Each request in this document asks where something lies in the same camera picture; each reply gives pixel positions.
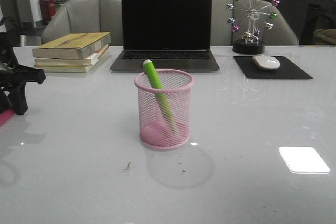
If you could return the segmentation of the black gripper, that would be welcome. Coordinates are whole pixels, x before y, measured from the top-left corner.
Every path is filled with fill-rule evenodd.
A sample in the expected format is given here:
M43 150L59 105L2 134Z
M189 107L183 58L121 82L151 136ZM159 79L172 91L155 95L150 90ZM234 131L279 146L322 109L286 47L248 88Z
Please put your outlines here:
M1 32L1 113L11 109L23 115L28 110L26 83L42 84L46 75L42 69L19 64L8 36L9 32Z

